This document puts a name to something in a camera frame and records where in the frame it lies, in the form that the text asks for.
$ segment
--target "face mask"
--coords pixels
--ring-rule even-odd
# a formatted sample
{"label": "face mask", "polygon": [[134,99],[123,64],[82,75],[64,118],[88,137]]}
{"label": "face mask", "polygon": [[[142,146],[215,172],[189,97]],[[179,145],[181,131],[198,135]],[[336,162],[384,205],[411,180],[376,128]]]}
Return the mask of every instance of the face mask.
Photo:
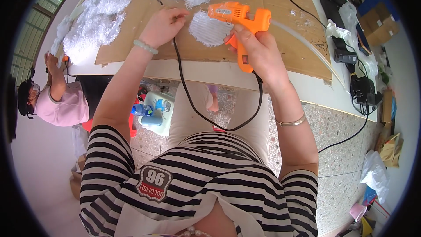
{"label": "face mask", "polygon": [[36,91],[37,94],[39,94],[41,91],[41,88],[39,87],[38,84],[34,83],[34,86],[32,87],[32,91]]}

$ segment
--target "orange hot glue gun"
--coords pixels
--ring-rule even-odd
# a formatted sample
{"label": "orange hot glue gun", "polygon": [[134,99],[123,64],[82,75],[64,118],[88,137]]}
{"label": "orange hot glue gun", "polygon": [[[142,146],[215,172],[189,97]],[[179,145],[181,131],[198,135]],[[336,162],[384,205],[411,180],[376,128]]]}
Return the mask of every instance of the orange hot glue gun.
{"label": "orange hot glue gun", "polygon": [[[251,33],[256,34],[258,31],[266,31],[269,29],[271,12],[268,9],[258,8],[256,14],[250,13],[250,7],[242,5],[239,2],[225,2],[220,4],[212,4],[208,7],[208,16],[220,21],[233,24],[242,24],[248,28]],[[225,43],[231,44],[237,49],[237,62],[242,71],[251,73],[253,68],[248,63],[248,55],[244,46],[238,42],[237,37],[232,37]]]}

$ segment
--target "pink cup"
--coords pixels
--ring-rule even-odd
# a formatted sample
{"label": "pink cup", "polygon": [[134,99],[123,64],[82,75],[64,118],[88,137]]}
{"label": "pink cup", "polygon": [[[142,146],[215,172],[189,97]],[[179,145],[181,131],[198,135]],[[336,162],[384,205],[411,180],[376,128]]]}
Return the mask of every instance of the pink cup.
{"label": "pink cup", "polygon": [[367,211],[366,206],[363,206],[359,203],[355,203],[350,210],[350,214],[355,219],[355,221],[359,221],[361,220],[364,213],[366,213],[366,211]]}

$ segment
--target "woman's right hand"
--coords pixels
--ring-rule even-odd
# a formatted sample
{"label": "woman's right hand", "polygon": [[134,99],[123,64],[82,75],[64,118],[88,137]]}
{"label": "woman's right hand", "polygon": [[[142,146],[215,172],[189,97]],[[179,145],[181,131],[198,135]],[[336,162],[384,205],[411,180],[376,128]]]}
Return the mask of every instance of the woman's right hand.
{"label": "woman's right hand", "polygon": [[268,31],[259,31],[253,35],[245,26],[235,24],[224,42],[227,42],[233,34],[243,44],[248,53],[250,65],[266,86],[276,89],[289,84],[287,70],[274,36]]}

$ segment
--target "black and white striped shirt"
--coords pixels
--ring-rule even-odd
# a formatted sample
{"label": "black and white striped shirt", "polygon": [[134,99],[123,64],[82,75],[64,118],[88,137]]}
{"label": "black and white striped shirt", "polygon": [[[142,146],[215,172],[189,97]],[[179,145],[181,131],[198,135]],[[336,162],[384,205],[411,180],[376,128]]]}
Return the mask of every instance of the black and white striped shirt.
{"label": "black and white striped shirt", "polygon": [[[250,236],[244,228],[256,222],[257,232],[268,237],[315,237],[317,192],[314,173],[294,171],[279,181],[247,143],[223,132],[192,135],[135,172],[127,141],[100,125],[89,137],[80,218],[93,236],[175,234],[146,231],[185,229],[205,203],[218,198],[239,214],[232,219],[238,237]],[[187,226],[177,226],[183,221]],[[136,234],[119,233],[131,224],[145,225]]]}

